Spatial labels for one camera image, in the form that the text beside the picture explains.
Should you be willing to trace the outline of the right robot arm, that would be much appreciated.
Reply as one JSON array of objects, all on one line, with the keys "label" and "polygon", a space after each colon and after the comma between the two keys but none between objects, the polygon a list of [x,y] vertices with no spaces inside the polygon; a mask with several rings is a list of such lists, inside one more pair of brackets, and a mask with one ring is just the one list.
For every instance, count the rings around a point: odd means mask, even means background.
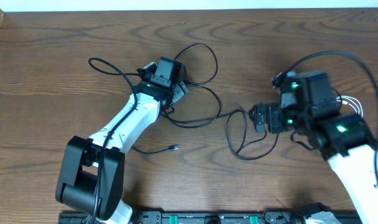
[{"label": "right robot arm", "polygon": [[361,221],[378,223],[377,141],[362,116],[340,112],[326,72],[288,72],[278,78],[279,102],[249,111],[256,131],[306,136],[343,183]]}]

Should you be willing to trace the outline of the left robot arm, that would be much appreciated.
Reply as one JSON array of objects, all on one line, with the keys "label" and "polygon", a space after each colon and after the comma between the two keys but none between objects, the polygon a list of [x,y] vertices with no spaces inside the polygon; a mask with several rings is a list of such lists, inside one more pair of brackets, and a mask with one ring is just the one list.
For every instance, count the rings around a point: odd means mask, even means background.
[{"label": "left robot arm", "polygon": [[124,108],[88,138],[73,136],[65,148],[55,198],[87,214],[81,223],[129,223],[133,209],[121,199],[127,152],[163,111],[188,93],[185,65],[161,57],[137,71]]}]

